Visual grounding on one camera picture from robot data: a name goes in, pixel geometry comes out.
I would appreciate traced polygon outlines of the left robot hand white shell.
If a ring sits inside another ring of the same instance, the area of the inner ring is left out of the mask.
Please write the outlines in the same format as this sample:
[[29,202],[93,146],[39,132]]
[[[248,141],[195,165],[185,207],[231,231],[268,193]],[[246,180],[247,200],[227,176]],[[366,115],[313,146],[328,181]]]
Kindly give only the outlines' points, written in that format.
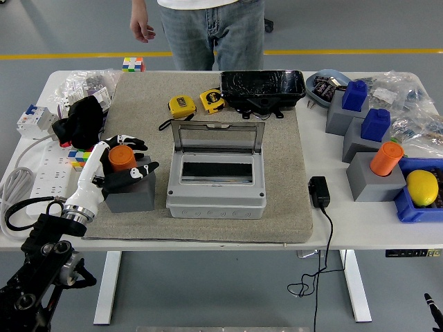
[[142,181],[159,167],[159,163],[153,161],[115,172],[108,159],[114,147],[129,148],[129,155],[136,159],[144,157],[142,152],[147,150],[143,140],[124,134],[98,142],[80,174],[76,191],[64,204],[64,218],[82,219],[85,223],[93,221],[98,206],[109,194]]

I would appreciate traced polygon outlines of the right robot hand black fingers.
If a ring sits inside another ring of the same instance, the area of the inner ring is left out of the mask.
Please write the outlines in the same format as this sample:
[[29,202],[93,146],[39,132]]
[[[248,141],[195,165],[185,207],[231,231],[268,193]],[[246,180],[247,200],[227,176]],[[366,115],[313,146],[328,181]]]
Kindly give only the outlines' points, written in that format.
[[426,304],[428,305],[431,315],[433,316],[433,319],[435,320],[435,323],[437,324],[437,328],[433,328],[433,331],[439,331],[442,332],[442,312],[435,304],[433,298],[428,294],[424,293],[424,299],[426,301]]

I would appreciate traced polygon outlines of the person's right hand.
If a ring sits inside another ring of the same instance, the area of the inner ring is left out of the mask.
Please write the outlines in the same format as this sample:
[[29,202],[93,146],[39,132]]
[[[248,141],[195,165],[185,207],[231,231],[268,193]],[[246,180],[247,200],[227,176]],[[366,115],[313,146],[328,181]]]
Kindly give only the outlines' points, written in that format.
[[148,43],[156,37],[156,33],[148,24],[148,16],[135,15],[131,17],[130,29],[135,39],[141,43]]

